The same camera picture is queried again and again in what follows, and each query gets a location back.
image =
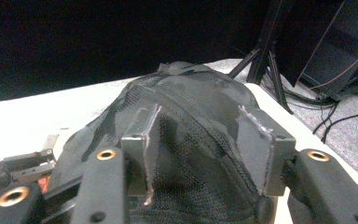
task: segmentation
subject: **black plastic bracket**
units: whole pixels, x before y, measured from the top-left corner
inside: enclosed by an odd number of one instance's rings
[[[282,178],[295,223],[358,223],[358,185],[334,157],[302,150],[286,162]]]
[[[123,151],[95,151],[87,161],[71,223],[129,223],[125,187]]]

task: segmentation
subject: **tripod leg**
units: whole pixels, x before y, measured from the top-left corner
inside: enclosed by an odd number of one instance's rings
[[[281,81],[281,75],[278,72],[278,65],[275,59],[275,53],[270,51],[268,54],[268,63],[269,69],[271,70],[271,79],[274,83],[275,95],[277,97],[278,103],[290,114],[294,114],[290,110],[289,105],[286,102],[286,97],[284,96],[283,85]]]
[[[248,64],[257,56],[260,49],[253,49],[246,57],[235,66],[234,69],[229,72],[228,76],[231,78],[236,77]]]

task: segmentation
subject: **wire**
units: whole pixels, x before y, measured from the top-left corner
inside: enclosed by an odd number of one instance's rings
[[[321,141],[322,141],[323,143],[326,142],[327,135],[328,135],[328,133],[330,132],[331,128],[332,128],[334,125],[340,123],[341,121],[344,121],[344,120],[347,120],[347,119],[353,119],[353,118],[357,118],[357,117],[358,117],[358,114],[357,114],[357,115],[352,115],[352,116],[346,117],[345,119],[339,119],[339,120],[334,121],[334,122],[331,123],[331,124],[327,127],[327,129],[324,131],[324,137],[321,139]]]
[[[272,91],[273,90],[273,83],[272,83],[272,80],[271,80],[271,73],[269,72],[269,70],[267,70],[267,76],[264,76],[265,78],[263,78],[263,80],[265,81],[266,83],[266,86],[271,89]],[[299,102],[301,102],[302,104],[305,104],[305,105],[323,105],[323,106],[332,106],[334,105],[334,103],[336,103],[337,101],[333,100],[332,98],[328,97],[328,98],[325,98],[325,99],[322,99],[321,101],[319,100],[314,100],[314,99],[310,99],[306,96],[303,96],[295,91],[289,91],[284,85],[283,86],[283,91],[285,93],[285,95],[293,98],[293,99],[296,99],[298,100]]]
[[[309,109],[309,110],[321,110],[319,107],[316,107],[316,106],[312,108],[312,107],[306,107],[306,106],[303,106],[303,105],[297,105],[297,104],[294,104],[292,102],[287,102],[287,104],[298,106],[298,107],[301,107],[301,108],[304,108],[304,109]]]
[[[318,130],[322,127],[322,125],[324,125],[332,116],[333,114],[336,112],[336,109],[338,107],[339,102],[337,102],[334,106],[333,109],[330,110],[330,112],[328,113],[327,118],[325,118],[324,120],[322,120],[322,122],[320,124],[318,124],[318,126],[316,126],[316,128],[312,131],[312,134],[316,134],[316,132],[318,132]]]
[[[356,60],[356,62],[354,62],[353,64],[351,64],[351,66],[349,66],[347,69],[345,69],[345,71],[343,71],[342,73],[340,73],[338,76],[336,76],[336,77],[330,79],[329,81],[325,82],[324,84],[314,86],[314,87],[310,88],[310,90],[316,89],[316,88],[319,88],[319,87],[322,87],[322,86],[325,86],[325,85],[330,84],[331,82],[337,80],[339,77],[342,77],[342,76],[345,75],[349,70],[351,70],[357,63],[358,63],[358,59]]]

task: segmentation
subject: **silver metal piece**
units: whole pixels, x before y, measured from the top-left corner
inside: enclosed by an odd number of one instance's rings
[[[151,204],[153,179],[158,156],[161,107],[150,105],[137,111],[133,122],[121,137],[121,148],[131,158],[132,181],[129,195],[145,195],[145,204]]]

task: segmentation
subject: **electrical cord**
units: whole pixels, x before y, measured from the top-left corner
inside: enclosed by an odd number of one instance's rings
[[[322,127],[322,125],[324,125],[328,120],[331,119],[333,114],[336,112],[338,104],[339,104],[339,102],[333,106],[332,110],[329,111],[327,118],[323,119],[322,122],[320,124],[318,124],[318,126],[316,126],[316,128],[312,131],[312,134],[316,134],[316,132],[318,132],[318,130]]]
[[[271,73],[269,70],[267,70],[267,76],[264,76],[265,78],[263,78],[263,80],[265,81],[266,83],[266,86],[273,90],[273,82],[272,82],[272,79],[271,79]],[[290,91],[288,90],[284,85],[283,86],[283,92],[286,96],[290,97],[290,98],[293,98],[295,100],[298,100],[299,102],[301,102],[302,104],[305,104],[305,105],[312,105],[312,106],[333,106],[334,103],[336,103],[337,101],[333,100],[332,98],[328,97],[328,98],[325,98],[325,99],[322,99],[322,100],[314,100],[314,99],[310,99],[306,96],[303,96],[295,91]]]
[[[344,118],[344,119],[338,119],[338,120],[334,121],[334,122],[331,123],[331,124],[326,128],[326,130],[324,131],[324,136],[322,137],[321,141],[322,141],[323,143],[326,142],[327,135],[328,135],[328,133],[330,132],[331,128],[332,128],[334,125],[340,123],[341,121],[344,121],[344,120],[347,120],[347,119],[353,119],[353,118],[357,118],[357,117],[358,117],[358,114],[352,115],[352,116],[349,116],[349,117],[346,117],[346,118]]]

